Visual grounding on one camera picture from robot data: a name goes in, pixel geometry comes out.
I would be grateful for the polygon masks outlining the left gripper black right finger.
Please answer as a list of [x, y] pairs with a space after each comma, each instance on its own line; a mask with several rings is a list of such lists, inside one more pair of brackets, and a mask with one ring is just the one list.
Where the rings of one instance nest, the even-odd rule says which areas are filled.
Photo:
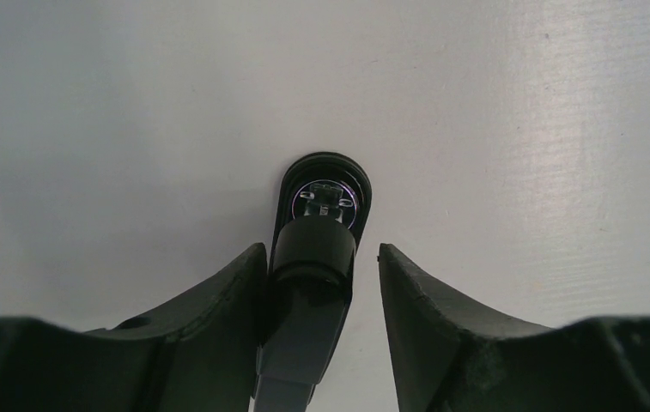
[[499, 312], [422, 270], [379, 257], [403, 411], [650, 411], [650, 316], [551, 329]]

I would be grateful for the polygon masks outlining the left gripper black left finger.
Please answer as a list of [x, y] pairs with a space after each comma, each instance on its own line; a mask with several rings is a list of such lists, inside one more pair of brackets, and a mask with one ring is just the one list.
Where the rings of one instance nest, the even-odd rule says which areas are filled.
[[0, 411], [245, 411], [255, 381], [255, 244], [212, 277], [88, 332], [0, 318]]

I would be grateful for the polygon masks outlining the black stapler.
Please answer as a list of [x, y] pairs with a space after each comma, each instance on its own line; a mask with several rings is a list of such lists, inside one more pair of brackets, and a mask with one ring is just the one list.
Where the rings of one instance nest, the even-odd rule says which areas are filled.
[[255, 411], [304, 411], [353, 299], [355, 256], [372, 204], [364, 169], [316, 152], [283, 175], [258, 297]]

